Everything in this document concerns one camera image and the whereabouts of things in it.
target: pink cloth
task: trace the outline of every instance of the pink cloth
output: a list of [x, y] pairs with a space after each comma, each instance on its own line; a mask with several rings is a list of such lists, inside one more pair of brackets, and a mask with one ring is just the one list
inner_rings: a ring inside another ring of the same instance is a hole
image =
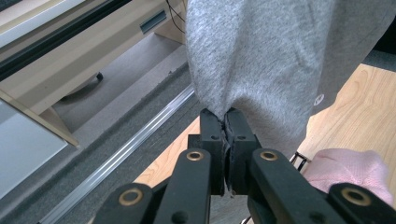
[[374, 151], [321, 150], [303, 175], [312, 186], [324, 192], [329, 192], [333, 184], [348, 182], [370, 190], [389, 205], [393, 203], [387, 186], [388, 167]]

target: cloth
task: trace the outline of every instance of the cloth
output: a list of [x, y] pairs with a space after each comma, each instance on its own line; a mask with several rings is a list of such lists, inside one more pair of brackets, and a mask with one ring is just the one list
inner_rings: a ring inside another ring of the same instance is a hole
[[395, 0], [189, 0], [186, 45], [198, 96], [219, 119], [243, 111], [288, 158], [385, 33]]
[[370, 190], [393, 204], [387, 186], [388, 167], [374, 151], [357, 152], [333, 148], [319, 151], [303, 173], [315, 188], [326, 193], [333, 184], [351, 183]]

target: gray fabric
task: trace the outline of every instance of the gray fabric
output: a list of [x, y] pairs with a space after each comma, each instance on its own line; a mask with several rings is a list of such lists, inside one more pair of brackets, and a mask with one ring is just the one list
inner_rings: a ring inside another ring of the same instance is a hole
[[333, 103], [395, 7], [393, 0], [190, 0], [195, 92], [220, 119], [232, 106], [242, 110], [264, 147], [290, 157], [310, 115]]

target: pink fabric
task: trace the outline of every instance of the pink fabric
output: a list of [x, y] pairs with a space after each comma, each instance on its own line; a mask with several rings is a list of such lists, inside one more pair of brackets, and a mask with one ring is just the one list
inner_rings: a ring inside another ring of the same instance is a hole
[[357, 152], [342, 148], [319, 151], [303, 173], [312, 186], [324, 192], [329, 192], [333, 184], [348, 182], [370, 190], [392, 205], [387, 174], [387, 165], [374, 151]]

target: wooden table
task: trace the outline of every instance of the wooden table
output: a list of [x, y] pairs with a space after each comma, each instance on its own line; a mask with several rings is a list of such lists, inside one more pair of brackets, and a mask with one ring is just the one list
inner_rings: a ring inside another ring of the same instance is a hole
[[[154, 187], [172, 174], [188, 134], [199, 132], [197, 118], [135, 182]], [[309, 120], [299, 151], [312, 159], [332, 147], [375, 150], [389, 167], [389, 188], [396, 196], [396, 73], [361, 64], [335, 103]]]

